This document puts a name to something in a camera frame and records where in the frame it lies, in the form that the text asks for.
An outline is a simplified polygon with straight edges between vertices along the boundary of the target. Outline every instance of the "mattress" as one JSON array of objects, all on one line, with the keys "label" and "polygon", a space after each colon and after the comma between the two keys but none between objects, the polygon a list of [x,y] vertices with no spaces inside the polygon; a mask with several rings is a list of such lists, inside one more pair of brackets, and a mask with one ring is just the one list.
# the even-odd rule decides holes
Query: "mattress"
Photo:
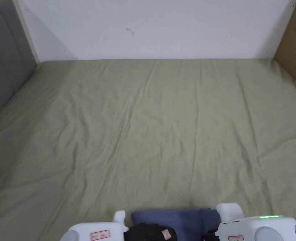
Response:
[{"label": "mattress", "polygon": [[0,110],[0,240],[220,202],[296,218],[296,85],[276,62],[44,62]]}]

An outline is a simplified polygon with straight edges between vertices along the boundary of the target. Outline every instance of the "white plastic part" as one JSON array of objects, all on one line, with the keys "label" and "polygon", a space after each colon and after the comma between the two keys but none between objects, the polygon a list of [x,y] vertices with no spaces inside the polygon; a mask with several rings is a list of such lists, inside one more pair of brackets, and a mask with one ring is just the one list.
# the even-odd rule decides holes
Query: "white plastic part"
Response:
[{"label": "white plastic part", "polygon": [[221,223],[220,241],[296,241],[296,220],[292,217],[246,217]]},{"label": "white plastic part", "polygon": [[80,223],[69,228],[60,241],[124,241],[125,211],[116,212],[113,222]]},{"label": "white plastic part", "polygon": [[125,218],[126,218],[126,212],[124,210],[116,212],[115,216],[113,217],[113,222],[120,224],[123,232],[126,232],[129,230],[129,228],[124,225]]},{"label": "white plastic part", "polygon": [[245,217],[241,207],[235,202],[219,203],[216,209],[223,223]]}]

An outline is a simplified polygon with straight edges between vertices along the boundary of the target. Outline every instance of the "green bed sheet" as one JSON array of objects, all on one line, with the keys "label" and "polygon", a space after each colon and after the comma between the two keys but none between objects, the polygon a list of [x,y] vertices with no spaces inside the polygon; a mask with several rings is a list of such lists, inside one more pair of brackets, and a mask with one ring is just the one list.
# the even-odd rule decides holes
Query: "green bed sheet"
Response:
[{"label": "green bed sheet", "polygon": [[220,202],[296,218],[296,84],[276,62],[44,62],[0,111],[0,240]]}]

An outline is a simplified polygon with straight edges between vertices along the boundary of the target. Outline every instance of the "gray upholstered headboard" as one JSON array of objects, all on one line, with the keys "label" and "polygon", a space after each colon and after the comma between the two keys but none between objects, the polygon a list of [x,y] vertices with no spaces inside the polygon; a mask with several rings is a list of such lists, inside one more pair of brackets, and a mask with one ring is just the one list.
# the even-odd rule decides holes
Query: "gray upholstered headboard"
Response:
[{"label": "gray upholstered headboard", "polygon": [[0,0],[0,109],[36,67],[13,1]]}]

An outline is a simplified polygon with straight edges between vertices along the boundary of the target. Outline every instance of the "blue towel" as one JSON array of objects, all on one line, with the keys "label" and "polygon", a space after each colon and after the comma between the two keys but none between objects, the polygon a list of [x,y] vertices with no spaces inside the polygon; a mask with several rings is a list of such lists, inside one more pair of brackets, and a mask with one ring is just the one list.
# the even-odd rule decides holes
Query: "blue towel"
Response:
[{"label": "blue towel", "polygon": [[217,230],[220,216],[216,210],[149,210],[131,214],[134,225],[139,223],[159,224],[176,231],[178,241],[201,241],[201,236]]}]

